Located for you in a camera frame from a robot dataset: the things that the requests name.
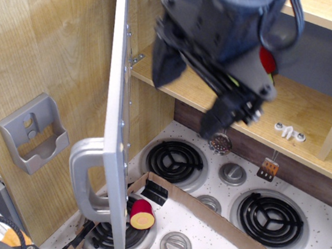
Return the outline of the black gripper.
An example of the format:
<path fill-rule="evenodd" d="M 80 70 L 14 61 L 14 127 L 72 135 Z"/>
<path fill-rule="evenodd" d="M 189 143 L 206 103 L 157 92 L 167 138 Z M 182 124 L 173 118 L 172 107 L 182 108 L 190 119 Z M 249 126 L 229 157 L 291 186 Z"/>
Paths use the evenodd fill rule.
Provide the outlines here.
<path fill-rule="evenodd" d="M 260 62 L 262 31 L 269 22 L 267 7 L 239 6 L 218 0 L 161 0 L 157 19 L 152 79 L 155 88 L 178 79 L 190 66 L 217 94 L 200 122 L 199 135 L 210 139 L 233 123 L 257 121 L 262 104 L 276 89 L 256 94 L 229 80 L 235 71 L 265 71 Z"/>

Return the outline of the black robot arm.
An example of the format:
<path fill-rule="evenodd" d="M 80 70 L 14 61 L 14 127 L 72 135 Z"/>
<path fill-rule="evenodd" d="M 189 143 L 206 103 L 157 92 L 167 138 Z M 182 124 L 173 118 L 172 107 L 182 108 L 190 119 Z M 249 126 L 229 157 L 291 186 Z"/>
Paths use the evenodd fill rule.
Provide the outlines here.
<path fill-rule="evenodd" d="M 220 129 L 261 115 L 276 89 L 262 65 L 260 50 L 294 46 L 304 30 L 300 0 L 161 0 L 153 44 L 155 87 L 192 68 L 217 94 L 200 125 L 206 140 Z"/>

